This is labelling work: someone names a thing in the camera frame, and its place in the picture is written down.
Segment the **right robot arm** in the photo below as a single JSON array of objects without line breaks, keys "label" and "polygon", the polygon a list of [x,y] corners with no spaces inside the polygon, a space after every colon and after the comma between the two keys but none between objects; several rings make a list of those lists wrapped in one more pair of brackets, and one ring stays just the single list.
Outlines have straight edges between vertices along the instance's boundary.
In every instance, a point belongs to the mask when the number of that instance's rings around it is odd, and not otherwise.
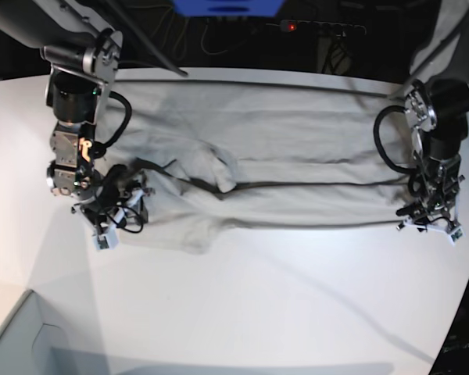
[{"label": "right robot arm", "polygon": [[51,71],[45,102],[56,123],[50,137],[54,159],[47,183],[56,196],[71,197],[73,212],[92,230],[98,250],[117,246],[118,231],[140,232],[147,219],[144,176],[124,165],[101,174],[97,159],[122,135],[119,127],[104,142],[95,130],[109,100],[131,104],[113,90],[120,65],[124,32],[129,31],[163,67],[177,72],[138,26],[120,1],[0,1],[0,30],[28,48],[37,49]]}]

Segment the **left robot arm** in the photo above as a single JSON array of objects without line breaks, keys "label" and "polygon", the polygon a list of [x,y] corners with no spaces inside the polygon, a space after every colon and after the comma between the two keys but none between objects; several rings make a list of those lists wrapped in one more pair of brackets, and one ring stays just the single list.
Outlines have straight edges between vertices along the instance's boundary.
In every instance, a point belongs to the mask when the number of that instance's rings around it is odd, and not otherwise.
[{"label": "left robot arm", "polygon": [[[464,236],[459,221],[460,146],[468,136],[469,80],[445,78],[420,80],[423,69],[441,54],[469,27],[469,7],[447,36],[411,73],[403,86],[403,105],[390,105],[374,120],[374,145],[384,164],[406,176],[411,200],[396,215],[401,219],[397,228],[415,228],[420,232],[434,231],[455,244]],[[381,140],[381,124],[393,114],[403,114],[410,129],[412,166],[393,162]]]}]

